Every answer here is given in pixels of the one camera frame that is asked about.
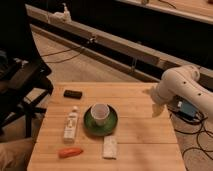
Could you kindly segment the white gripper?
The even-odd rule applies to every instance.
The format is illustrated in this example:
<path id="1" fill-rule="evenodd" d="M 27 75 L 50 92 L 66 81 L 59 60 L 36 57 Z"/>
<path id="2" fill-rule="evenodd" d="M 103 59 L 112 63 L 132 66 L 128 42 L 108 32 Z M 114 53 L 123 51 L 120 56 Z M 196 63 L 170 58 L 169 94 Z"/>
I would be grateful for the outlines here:
<path id="1" fill-rule="evenodd" d="M 152 105 L 153 110 L 152 116 L 153 117 L 160 116 L 164 110 L 163 105 L 165 104 L 165 100 L 158 95 L 157 90 L 155 89 L 154 86 L 152 86 L 151 89 L 144 89 L 142 92 L 145 94 L 150 94 L 151 99 L 153 100 L 154 103 L 156 103 Z"/>

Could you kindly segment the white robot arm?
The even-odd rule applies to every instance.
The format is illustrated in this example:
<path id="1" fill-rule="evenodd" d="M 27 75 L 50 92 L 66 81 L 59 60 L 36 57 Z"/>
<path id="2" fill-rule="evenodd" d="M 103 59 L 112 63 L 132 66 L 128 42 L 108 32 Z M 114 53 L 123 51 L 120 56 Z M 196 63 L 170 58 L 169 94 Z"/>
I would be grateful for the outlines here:
<path id="1" fill-rule="evenodd" d="M 170 102 L 174 96 L 180 96 L 206 114 L 213 123 L 213 92 L 202 87 L 199 79 L 200 72 L 196 66 L 173 67 L 167 69 L 160 82 L 148 89 L 147 93 L 158 106 Z"/>

